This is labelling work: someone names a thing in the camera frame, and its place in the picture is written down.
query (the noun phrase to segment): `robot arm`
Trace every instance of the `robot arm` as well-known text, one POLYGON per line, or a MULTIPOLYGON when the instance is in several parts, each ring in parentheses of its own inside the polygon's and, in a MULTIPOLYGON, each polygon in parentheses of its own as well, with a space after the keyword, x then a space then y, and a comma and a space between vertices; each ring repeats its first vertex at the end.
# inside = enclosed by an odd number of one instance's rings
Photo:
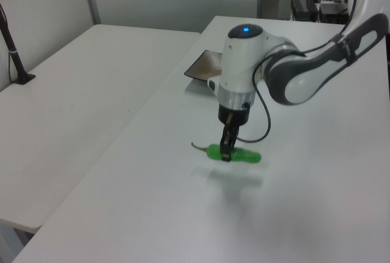
POLYGON ((230 161, 239 126, 249 118, 255 98, 252 76, 255 83, 264 79, 271 97, 278 103, 306 102, 372 49, 390 30, 389 22, 390 0, 357 0, 356 12, 346 30, 322 48, 307 53, 259 26, 233 28, 222 53, 222 74, 208 80, 218 97, 218 118, 225 124, 220 143, 222 159, 230 161))

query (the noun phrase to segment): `metal plate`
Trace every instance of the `metal plate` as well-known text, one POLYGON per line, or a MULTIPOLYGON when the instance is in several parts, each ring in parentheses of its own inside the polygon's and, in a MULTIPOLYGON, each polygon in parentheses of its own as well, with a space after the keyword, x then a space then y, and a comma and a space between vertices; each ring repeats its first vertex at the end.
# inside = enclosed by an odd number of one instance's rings
POLYGON ((184 72, 185 76, 207 81, 210 77, 221 75, 222 53, 204 50, 201 56, 184 72))

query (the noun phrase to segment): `table surface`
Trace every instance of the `table surface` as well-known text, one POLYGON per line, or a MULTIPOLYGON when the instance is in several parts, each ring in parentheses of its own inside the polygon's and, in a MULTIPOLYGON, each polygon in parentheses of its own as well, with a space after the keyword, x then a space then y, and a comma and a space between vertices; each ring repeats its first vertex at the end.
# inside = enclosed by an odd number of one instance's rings
MULTIPOLYGON (((383 262, 390 260, 390 110, 382 41, 293 107, 271 100, 259 164, 213 161, 218 102, 183 75, 234 26, 301 49, 341 26, 216 17, 16 258, 22 262, 383 262)), ((242 138, 263 134, 256 100, 242 138)))
POLYGON ((94 26, 0 93, 0 223, 36 232, 198 33, 94 26))

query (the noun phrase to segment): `green pepper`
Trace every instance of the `green pepper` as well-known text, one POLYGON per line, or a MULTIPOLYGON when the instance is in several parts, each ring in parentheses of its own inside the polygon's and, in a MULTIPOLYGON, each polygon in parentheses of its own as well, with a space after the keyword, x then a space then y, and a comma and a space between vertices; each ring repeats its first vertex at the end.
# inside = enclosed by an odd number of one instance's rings
MULTIPOLYGON (((219 144, 210 144, 208 147, 198 147, 194 143, 191 143, 191 145, 196 149, 206 152, 207 156, 213 160, 222 160, 222 154, 219 144)), ((246 161, 247 163, 258 163, 261 160, 261 155, 258 152, 252 152, 250 150, 235 147, 232 151, 231 160, 246 161)))

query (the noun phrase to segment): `black cable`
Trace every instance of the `black cable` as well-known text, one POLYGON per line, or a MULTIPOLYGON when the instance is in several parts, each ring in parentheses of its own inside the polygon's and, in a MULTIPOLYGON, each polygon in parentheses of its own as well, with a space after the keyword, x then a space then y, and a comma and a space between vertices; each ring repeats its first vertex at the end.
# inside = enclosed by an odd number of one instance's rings
MULTIPOLYGON (((4 9, 2 9, 1 3, 0 3, 0 11, 1 11, 2 17, 4 18, 5 24, 8 27, 8 19, 7 19, 7 16, 5 15, 4 9)), ((11 54, 9 51, 8 51, 8 78, 10 80, 10 83, 13 84, 12 79, 11 79, 11 54)))
POLYGON ((246 142, 246 143, 255 143, 255 142, 262 141, 265 137, 267 137, 269 131, 271 130, 271 116, 270 116, 270 114, 269 114, 269 111, 268 111, 268 107, 267 107, 267 105, 266 105, 266 102, 264 101, 263 97, 262 97, 261 94, 260 94, 260 91, 259 91, 258 88, 257 88, 255 76, 256 76, 257 70, 261 67, 261 65, 262 65, 266 60, 268 60, 269 58, 271 58, 272 56, 274 56, 274 55, 271 54, 271 55, 268 55, 266 58, 262 59, 262 61, 261 61, 259 64, 257 64, 257 66, 256 66, 256 68, 255 68, 255 70, 253 71, 253 74, 252 74, 252 84, 253 84, 253 87, 255 88, 255 91, 256 91, 258 97, 260 98, 261 103, 262 103, 263 106, 264 106, 264 110, 266 111, 266 114, 267 114, 267 121, 268 121, 267 131, 266 131, 266 133, 265 133, 262 137, 260 137, 260 138, 258 138, 258 139, 255 139, 255 140, 246 140, 246 139, 242 139, 242 138, 237 137, 237 140, 240 140, 240 141, 242 141, 242 142, 246 142))
POLYGON ((4 9, 2 9, 2 5, 1 5, 1 3, 0 3, 0 11, 1 11, 1 14, 2 14, 2 16, 3 16, 4 20, 5 20, 5 24, 6 24, 6 25, 7 25, 7 27, 8 27, 8 20, 7 20, 7 16, 5 15, 4 9))
POLYGON ((355 7, 356 7, 356 2, 357 0, 353 0, 353 4, 352 4, 352 10, 351 10, 351 14, 349 15, 349 19, 348 19, 348 22, 345 24, 345 26, 342 28, 342 30, 340 31, 339 34, 342 34, 343 31, 346 30, 347 26, 349 25, 349 23, 351 22, 352 20, 352 16, 353 16, 353 13, 355 12, 355 7))
POLYGON ((10 83, 13 84, 13 81, 11 79, 11 53, 8 52, 8 78, 10 80, 10 83))
MULTIPOLYGON (((345 26, 342 28, 342 30, 339 32, 339 34, 342 34, 343 31, 346 30, 346 28, 348 27, 349 23, 351 22, 353 13, 355 12, 356 1, 357 1, 357 0, 353 0, 352 10, 351 10, 351 14, 349 15, 348 22, 345 24, 345 26)), ((325 47, 325 46, 328 45, 328 44, 329 44, 329 42, 324 43, 324 44, 322 44, 322 45, 320 45, 320 46, 318 46, 318 47, 316 47, 316 48, 312 48, 312 49, 310 49, 310 50, 303 51, 302 53, 306 54, 306 53, 310 53, 310 52, 316 51, 316 50, 318 50, 318 49, 321 49, 321 48, 325 47)))

